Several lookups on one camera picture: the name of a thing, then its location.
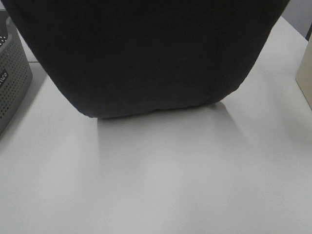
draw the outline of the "gray plastic basket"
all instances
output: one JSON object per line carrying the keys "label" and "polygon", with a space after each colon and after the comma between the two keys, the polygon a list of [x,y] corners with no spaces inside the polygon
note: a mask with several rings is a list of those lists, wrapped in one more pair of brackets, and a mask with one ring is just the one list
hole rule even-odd
{"label": "gray plastic basket", "polygon": [[5,26],[7,31],[1,30],[0,35],[0,133],[18,109],[33,77],[10,17],[6,19]]}

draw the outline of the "white tabletop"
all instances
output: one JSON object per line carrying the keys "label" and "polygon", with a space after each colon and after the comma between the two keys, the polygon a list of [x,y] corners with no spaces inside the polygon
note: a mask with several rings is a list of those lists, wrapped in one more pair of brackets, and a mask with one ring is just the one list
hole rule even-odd
{"label": "white tabletop", "polygon": [[1,234],[310,234],[307,42],[283,18],[212,106],[97,120],[38,63],[0,139]]}

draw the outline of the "black bag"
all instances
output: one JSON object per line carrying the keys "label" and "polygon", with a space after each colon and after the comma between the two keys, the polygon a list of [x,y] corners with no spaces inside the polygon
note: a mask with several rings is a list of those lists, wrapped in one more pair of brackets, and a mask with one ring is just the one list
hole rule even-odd
{"label": "black bag", "polygon": [[90,117],[215,103],[254,65],[288,0],[2,0]]}

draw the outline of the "gray wall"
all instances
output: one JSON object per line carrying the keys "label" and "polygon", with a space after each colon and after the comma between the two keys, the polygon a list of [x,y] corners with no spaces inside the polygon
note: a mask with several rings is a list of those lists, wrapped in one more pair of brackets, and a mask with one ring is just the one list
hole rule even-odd
{"label": "gray wall", "polygon": [[306,37],[312,23],[312,0],[291,0],[282,16]]}

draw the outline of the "cardboard box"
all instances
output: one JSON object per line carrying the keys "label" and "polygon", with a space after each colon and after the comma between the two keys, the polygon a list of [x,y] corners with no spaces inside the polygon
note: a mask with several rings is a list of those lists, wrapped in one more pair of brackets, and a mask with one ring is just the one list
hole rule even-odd
{"label": "cardboard box", "polygon": [[302,58],[296,81],[312,109],[312,37]]}

